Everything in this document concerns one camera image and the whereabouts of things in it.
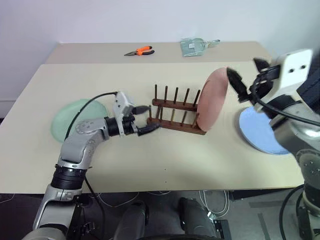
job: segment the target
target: pliers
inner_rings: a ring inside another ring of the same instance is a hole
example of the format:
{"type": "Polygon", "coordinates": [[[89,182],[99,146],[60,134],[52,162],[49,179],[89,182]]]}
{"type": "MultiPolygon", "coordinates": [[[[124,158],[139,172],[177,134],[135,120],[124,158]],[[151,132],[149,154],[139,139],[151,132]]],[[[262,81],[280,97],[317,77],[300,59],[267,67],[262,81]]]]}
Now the pliers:
{"type": "Polygon", "coordinates": [[[155,51],[154,50],[151,50],[151,51],[146,51],[146,50],[150,50],[152,49],[152,46],[144,46],[142,48],[138,48],[137,50],[135,51],[131,51],[127,54],[125,54],[125,56],[134,56],[134,55],[138,55],[138,56],[141,56],[141,55],[151,55],[153,54],[155,51]]]}

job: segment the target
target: white wall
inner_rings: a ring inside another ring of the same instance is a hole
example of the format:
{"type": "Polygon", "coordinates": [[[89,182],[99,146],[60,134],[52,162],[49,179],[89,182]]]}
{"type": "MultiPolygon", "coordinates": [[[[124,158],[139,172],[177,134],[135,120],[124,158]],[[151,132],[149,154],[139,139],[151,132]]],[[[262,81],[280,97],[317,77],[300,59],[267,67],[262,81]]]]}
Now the white wall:
{"type": "Polygon", "coordinates": [[[319,16],[320,0],[1,0],[0,102],[19,96],[57,42],[198,36],[258,41],[277,55],[319,49],[319,16]]]}

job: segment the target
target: robotic arm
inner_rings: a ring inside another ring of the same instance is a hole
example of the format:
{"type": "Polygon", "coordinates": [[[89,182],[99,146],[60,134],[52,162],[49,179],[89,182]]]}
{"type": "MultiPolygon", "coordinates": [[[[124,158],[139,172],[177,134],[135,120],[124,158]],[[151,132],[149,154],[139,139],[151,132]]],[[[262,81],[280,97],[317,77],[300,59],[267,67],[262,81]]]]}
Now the robotic arm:
{"type": "Polygon", "coordinates": [[[271,119],[276,140],[293,154],[301,168],[304,207],[299,210],[299,218],[303,218],[299,219],[299,228],[300,236],[308,240],[320,239],[315,234],[320,229],[320,116],[291,95],[307,79],[311,58],[309,49],[283,55],[271,65],[255,58],[259,74],[249,88],[250,94],[240,75],[227,69],[239,102],[250,101],[257,112],[271,119]]]}
{"type": "Polygon", "coordinates": [[[75,126],[75,131],[63,143],[51,183],[36,214],[33,231],[23,240],[72,238],[70,229],[73,221],[79,219],[79,205],[82,184],[90,168],[96,147],[110,137],[137,133],[138,136],[159,128],[150,124],[138,128],[133,114],[142,114],[148,106],[134,107],[121,91],[116,94],[113,111],[115,117],[84,120],[75,126]]]}

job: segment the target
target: beige tabletop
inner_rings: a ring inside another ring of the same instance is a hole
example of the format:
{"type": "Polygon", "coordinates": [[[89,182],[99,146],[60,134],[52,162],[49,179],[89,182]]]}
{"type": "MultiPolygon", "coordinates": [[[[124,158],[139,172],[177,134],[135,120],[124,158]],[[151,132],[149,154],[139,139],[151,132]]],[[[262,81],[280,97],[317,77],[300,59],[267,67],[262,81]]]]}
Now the beige tabletop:
{"type": "MultiPolygon", "coordinates": [[[[44,193],[52,180],[61,143],[51,135],[55,114],[66,104],[104,92],[122,90],[136,105],[149,105],[158,84],[159,98],[168,85],[168,99],[179,87],[178,100],[190,88],[193,102],[207,77],[232,67],[251,84],[257,72],[252,61],[171,63],[44,64],[31,79],[0,125],[0,192],[44,193]]],[[[113,97],[99,99],[109,110],[113,97]]],[[[228,87],[226,101],[206,135],[169,129],[138,137],[112,137],[96,150],[87,178],[96,192],[157,190],[238,190],[288,188],[303,183],[292,155],[263,153],[246,143],[237,130],[238,103],[228,87]]],[[[164,119],[171,111],[165,109],[164,119]]],[[[144,126],[148,114],[137,117],[144,126]]],[[[187,122],[194,115],[190,113],[187,122]]],[[[177,110],[175,119],[182,118],[177,110]]]]}
{"type": "Polygon", "coordinates": [[[256,41],[221,42],[207,48],[203,56],[183,57],[179,42],[140,43],[64,43],[59,44],[46,64],[141,64],[245,62],[259,57],[270,60],[269,53],[256,41]],[[143,46],[153,47],[148,56],[124,56],[143,46]]]}

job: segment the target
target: pink plate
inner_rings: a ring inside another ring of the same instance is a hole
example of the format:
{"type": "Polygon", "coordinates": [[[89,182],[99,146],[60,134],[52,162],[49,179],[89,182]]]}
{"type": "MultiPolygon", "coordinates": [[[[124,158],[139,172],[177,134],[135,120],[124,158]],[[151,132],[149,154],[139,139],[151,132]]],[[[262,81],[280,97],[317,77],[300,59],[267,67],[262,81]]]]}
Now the pink plate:
{"type": "Polygon", "coordinates": [[[216,122],[225,102],[228,82],[226,67],[215,70],[206,80],[196,110],[199,113],[196,122],[201,130],[209,131],[216,122]]]}

